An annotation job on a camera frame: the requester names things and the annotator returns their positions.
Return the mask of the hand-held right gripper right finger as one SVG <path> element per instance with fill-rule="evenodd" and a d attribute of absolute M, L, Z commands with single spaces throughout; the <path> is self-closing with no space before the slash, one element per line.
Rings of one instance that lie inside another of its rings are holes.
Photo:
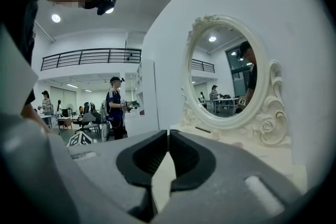
<path fill-rule="evenodd" d="M 176 171 L 157 224 L 272 224 L 301 193 L 284 175 L 235 145 L 172 130 Z"/>

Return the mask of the person's left forearm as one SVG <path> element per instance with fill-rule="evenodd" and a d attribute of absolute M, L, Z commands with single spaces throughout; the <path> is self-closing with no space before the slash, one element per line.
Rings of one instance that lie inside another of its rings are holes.
<path fill-rule="evenodd" d="M 27 104 L 23 107 L 21 116 L 25 119 L 32 120 L 38 123 L 46 133 L 52 133 L 52 130 L 47 126 L 43 119 L 37 114 L 31 104 Z"/>

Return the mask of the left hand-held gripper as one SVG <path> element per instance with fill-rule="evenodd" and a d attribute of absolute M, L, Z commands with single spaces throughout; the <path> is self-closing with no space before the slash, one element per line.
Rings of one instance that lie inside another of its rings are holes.
<path fill-rule="evenodd" d="M 74 136 L 72 136 L 67 144 L 67 147 L 77 146 L 77 145 L 89 145 L 93 144 L 93 139 L 85 134 L 83 131 L 79 131 Z"/>

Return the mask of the grey office chair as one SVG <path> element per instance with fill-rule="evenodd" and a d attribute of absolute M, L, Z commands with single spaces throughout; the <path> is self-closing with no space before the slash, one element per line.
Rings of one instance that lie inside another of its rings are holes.
<path fill-rule="evenodd" d="M 101 138 L 101 114 L 98 112 L 85 113 L 80 122 L 80 129 L 78 131 L 85 131 L 93 128 L 97 137 Z"/>

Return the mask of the white shelf unit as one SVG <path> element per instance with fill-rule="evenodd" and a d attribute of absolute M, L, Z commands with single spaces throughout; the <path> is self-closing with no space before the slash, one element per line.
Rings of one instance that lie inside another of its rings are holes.
<path fill-rule="evenodd" d="M 140 115 L 140 126 L 143 132 L 159 129 L 157 115 L 157 99 L 155 88 L 154 62 L 149 59 L 141 60 L 135 73 L 136 100 L 140 103 L 139 112 L 144 110 L 145 115 Z"/>

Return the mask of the white ornate oval mirror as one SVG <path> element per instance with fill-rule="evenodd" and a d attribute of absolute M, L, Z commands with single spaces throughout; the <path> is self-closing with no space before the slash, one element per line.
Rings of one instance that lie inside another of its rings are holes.
<path fill-rule="evenodd" d="M 258 64 L 256 91 L 245 109 L 237 116 L 220 118 L 207 112 L 195 97 L 192 87 L 192 53 L 196 40 L 213 26 L 226 26 L 237 30 L 247 38 Z M 282 77 L 280 63 L 268 60 L 265 47 L 260 38 L 239 20 L 224 15 L 205 15 L 196 18 L 188 33 L 185 63 L 183 65 L 182 87 L 184 97 L 184 116 L 182 123 L 201 127 L 210 131 L 216 138 L 233 137 L 251 140 L 264 146 L 279 145 L 287 133 L 287 115 L 281 98 Z"/>

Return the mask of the white dressing table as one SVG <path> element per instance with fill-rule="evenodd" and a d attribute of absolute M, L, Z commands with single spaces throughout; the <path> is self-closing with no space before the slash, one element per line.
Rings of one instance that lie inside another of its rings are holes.
<path fill-rule="evenodd" d="M 219 141 L 226 144 L 240 147 L 261 161 L 286 176 L 302 194 L 307 192 L 307 171 L 304 165 L 296 165 L 292 160 L 291 138 L 285 137 L 285 140 L 278 146 L 268 147 L 248 141 L 242 137 L 223 137 L 216 131 L 214 133 L 207 130 L 201 130 L 192 125 L 176 124 L 170 126 L 171 129 L 180 130 L 186 133 L 195 134 L 204 138 Z M 161 211 L 170 199 L 170 185 L 176 178 L 175 167 L 169 153 L 166 153 L 158 170 L 152 179 L 152 195 L 154 205 L 158 211 Z"/>

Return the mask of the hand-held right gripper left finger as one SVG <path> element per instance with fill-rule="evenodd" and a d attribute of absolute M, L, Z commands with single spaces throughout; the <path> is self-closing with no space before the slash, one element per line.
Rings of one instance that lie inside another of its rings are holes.
<path fill-rule="evenodd" d="M 49 139 L 65 187 L 71 224 L 148 224 L 158 214 L 152 179 L 167 152 L 167 132 L 66 147 Z"/>

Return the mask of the black mezzanine railing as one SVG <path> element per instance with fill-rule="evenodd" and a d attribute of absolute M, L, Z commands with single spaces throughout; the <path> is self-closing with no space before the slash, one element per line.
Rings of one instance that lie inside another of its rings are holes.
<path fill-rule="evenodd" d="M 43 57 L 41 71 L 95 63 L 140 63 L 141 49 L 97 48 L 62 52 Z"/>

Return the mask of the wooden desk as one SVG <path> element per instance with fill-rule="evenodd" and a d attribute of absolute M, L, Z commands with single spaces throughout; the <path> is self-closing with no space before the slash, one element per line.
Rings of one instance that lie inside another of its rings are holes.
<path fill-rule="evenodd" d="M 61 129 L 68 129 L 70 127 L 72 129 L 72 120 L 70 117 L 62 117 L 62 118 L 56 118 L 58 127 Z"/>

